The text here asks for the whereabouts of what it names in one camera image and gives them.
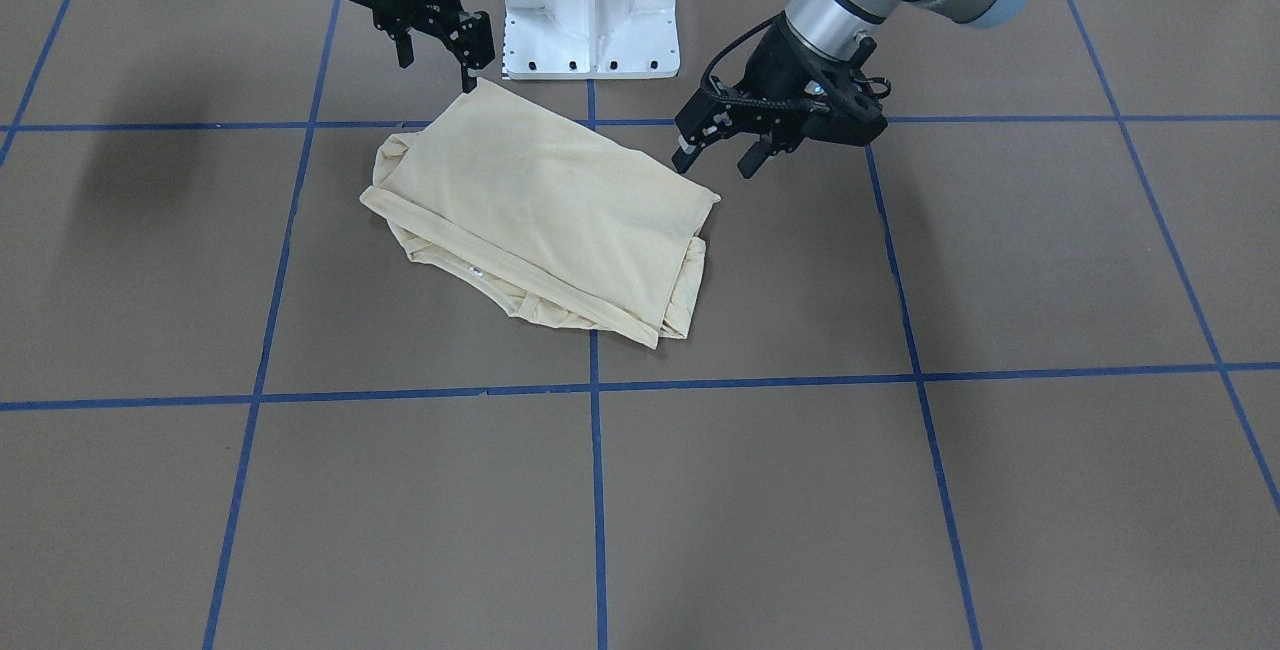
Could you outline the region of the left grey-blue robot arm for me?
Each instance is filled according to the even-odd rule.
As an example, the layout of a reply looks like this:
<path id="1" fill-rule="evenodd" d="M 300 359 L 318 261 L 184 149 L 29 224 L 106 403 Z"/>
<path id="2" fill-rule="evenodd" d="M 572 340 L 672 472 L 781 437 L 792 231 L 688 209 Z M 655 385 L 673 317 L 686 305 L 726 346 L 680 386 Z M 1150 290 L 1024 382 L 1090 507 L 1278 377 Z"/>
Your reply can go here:
<path id="1" fill-rule="evenodd" d="M 718 141 L 753 136 L 737 168 L 750 179 L 771 157 L 805 141 L 868 147 L 888 122 L 883 99 L 891 81 L 868 75 L 876 35 L 899 6 L 916 6 L 963 27 L 996 27 L 1028 0 L 790 0 L 782 12 L 748 29 L 727 52 L 754 41 L 742 77 L 732 84 L 708 63 L 675 116 L 676 171 L 686 173 Z"/>

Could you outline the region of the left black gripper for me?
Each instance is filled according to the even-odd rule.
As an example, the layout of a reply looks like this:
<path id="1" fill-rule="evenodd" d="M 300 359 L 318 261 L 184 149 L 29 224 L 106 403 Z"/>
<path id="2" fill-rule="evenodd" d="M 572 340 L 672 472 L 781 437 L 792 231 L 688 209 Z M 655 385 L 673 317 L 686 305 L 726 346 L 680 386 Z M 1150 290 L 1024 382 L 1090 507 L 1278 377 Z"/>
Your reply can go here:
<path id="1" fill-rule="evenodd" d="M 739 134 L 755 138 L 736 162 L 744 179 L 805 139 L 868 147 L 888 127 L 881 100 L 891 93 L 890 81 L 863 72 L 876 49 L 876 38 L 856 35 L 852 58 L 829 59 L 776 17 L 735 90 L 712 81 L 676 114 L 675 171 L 685 175 L 705 148 Z"/>

